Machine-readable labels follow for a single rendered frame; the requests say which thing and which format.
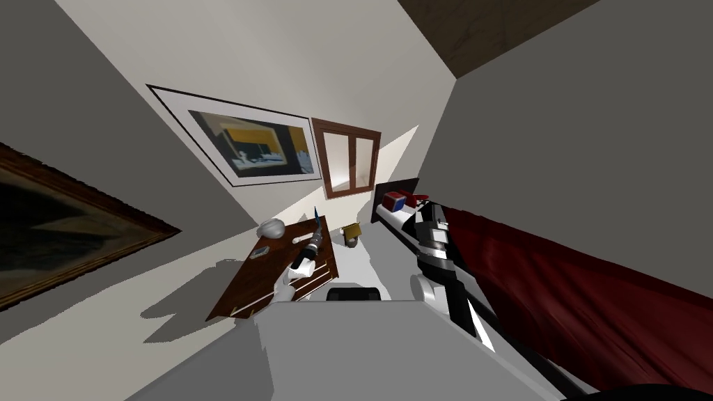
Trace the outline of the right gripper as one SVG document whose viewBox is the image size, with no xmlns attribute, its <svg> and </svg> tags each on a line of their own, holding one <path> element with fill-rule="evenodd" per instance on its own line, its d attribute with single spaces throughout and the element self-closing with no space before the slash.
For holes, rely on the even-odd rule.
<svg viewBox="0 0 713 401">
<path fill-rule="evenodd" d="M 415 216 L 415 223 L 426 223 L 431 228 L 448 228 L 444 211 L 438 203 L 422 204 Z"/>
</svg>

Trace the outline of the small brown bin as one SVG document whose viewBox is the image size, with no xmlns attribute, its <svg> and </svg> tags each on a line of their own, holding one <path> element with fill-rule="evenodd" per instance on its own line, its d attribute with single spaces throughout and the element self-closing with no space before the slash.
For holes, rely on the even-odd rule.
<svg viewBox="0 0 713 401">
<path fill-rule="evenodd" d="M 359 222 L 352 223 L 341 228 L 340 233 L 343 235 L 345 246 L 348 248 L 355 248 L 359 242 L 359 237 L 362 234 L 361 226 Z"/>
</svg>

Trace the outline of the grey round bowl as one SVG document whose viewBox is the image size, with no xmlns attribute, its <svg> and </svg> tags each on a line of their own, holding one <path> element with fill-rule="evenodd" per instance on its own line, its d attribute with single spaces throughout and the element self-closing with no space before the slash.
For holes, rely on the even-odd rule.
<svg viewBox="0 0 713 401">
<path fill-rule="evenodd" d="M 268 239 L 278 239 L 284 236 L 285 223 L 277 218 L 272 218 L 262 222 L 256 231 L 257 236 Z"/>
</svg>

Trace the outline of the brown framed window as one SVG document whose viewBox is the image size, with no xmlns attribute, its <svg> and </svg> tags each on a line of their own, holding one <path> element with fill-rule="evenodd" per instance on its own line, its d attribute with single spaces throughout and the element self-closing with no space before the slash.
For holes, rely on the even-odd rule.
<svg viewBox="0 0 713 401">
<path fill-rule="evenodd" d="M 372 191 L 381 133 L 311 118 L 328 199 Z"/>
</svg>

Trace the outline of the brown wooden dresser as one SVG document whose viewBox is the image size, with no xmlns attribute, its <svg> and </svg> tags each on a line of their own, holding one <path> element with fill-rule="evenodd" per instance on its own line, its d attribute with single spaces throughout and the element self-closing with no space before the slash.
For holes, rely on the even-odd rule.
<svg viewBox="0 0 713 401">
<path fill-rule="evenodd" d="M 265 308 L 273 297 L 275 282 L 308 242 L 305 239 L 294 243 L 293 239 L 313 234 L 318 226 L 321 226 L 323 240 L 315 258 L 315 271 L 308 278 L 299 278 L 290 283 L 296 289 L 293 299 L 299 301 L 338 278 L 326 217 L 321 216 L 319 223 L 314 218 L 297 222 L 286 226 L 285 233 L 278 239 L 261 237 L 257 241 L 253 249 L 267 246 L 268 252 L 258 258 L 248 258 L 242 263 L 206 320 L 216 317 L 247 319 Z"/>
</svg>

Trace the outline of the white framed picture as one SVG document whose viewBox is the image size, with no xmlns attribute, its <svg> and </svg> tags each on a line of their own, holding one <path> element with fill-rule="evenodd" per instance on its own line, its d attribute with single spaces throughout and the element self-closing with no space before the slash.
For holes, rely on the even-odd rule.
<svg viewBox="0 0 713 401">
<path fill-rule="evenodd" d="M 308 118 L 150 85 L 151 93 L 230 187 L 320 180 Z"/>
</svg>

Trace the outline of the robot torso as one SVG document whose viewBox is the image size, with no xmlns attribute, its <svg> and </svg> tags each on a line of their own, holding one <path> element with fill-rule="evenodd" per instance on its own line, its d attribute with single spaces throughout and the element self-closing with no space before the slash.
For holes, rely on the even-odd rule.
<svg viewBox="0 0 713 401">
<path fill-rule="evenodd" d="M 559 401 L 415 300 L 279 302 L 126 401 Z"/>
</svg>

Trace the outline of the dark painting wooden frame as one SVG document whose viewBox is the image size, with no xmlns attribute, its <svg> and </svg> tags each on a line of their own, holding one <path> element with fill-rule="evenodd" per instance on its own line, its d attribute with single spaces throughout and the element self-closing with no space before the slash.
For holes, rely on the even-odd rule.
<svg viewBox="0 0 713 401">
<path fill-rule="evenodd" d="M 178 232 L 0 143 L 0 311 Z"/>
</svg>

